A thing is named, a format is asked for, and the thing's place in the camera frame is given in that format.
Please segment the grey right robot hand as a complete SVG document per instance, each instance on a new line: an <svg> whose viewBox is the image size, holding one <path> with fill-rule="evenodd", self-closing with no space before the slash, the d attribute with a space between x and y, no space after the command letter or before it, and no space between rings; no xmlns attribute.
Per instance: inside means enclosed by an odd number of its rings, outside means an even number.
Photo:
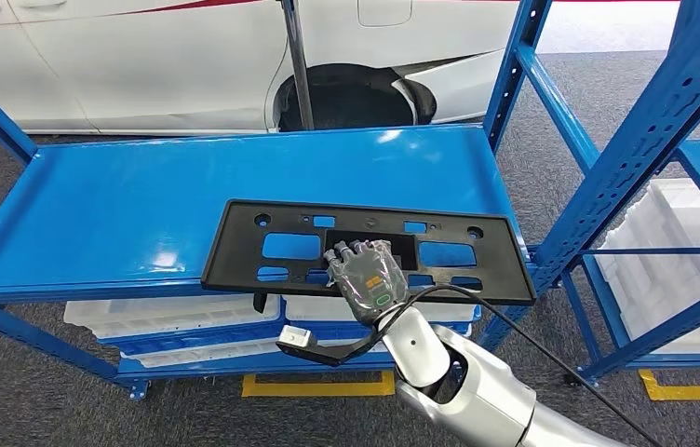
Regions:
<svg viewBox="0 0 700 447"><path fill-rule="evenodd" d="M406 277L387 240L340 241L324 252L329 284L338 288L355 319L374 327L409 298Z"/></svg>

